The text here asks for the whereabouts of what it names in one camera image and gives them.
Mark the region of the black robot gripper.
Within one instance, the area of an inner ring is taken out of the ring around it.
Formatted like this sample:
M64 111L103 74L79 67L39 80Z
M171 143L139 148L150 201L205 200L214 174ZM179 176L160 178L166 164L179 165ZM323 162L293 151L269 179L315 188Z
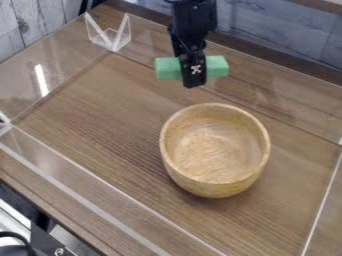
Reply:
M206 37L218 27L217 0L167 0L171 7L169 33L175 57L179 57L183 86L195 88L207 82Z

